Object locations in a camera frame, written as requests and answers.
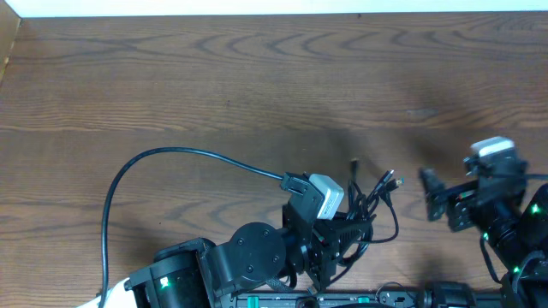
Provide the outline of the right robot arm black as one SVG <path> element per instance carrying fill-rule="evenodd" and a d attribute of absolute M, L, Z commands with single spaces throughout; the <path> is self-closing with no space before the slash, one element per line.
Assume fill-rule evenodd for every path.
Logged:
<path fill-rule="evenodd" d="M 448 217 L 451 232 L 480 231 L 480 249 L 491 278 L 501 285 L 504 307 L 547 306 L 547 186 L 521 204 L 530 179 L 514 152 L 464 159 L 475 180 L 448 188 L 434 169 L 419 169 L 429 221 Z"/>

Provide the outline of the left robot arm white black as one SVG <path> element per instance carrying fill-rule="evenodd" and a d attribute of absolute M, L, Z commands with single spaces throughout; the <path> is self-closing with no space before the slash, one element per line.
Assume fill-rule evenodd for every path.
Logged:
<path fill-rule="evenodd" d="M 372 240 L 377 190 L 355 181 L 342 189 L 326 175 L 287 173 L 290 194 L 282 226 L 250 222 L 225 243 L 197 238 L 170 246 L 152 264 L 87 302 L 89 307 L 227 307 L 237 296 L 267 285 L 291 292 L 301 274 L 322 293 L 348 270 Z"/>

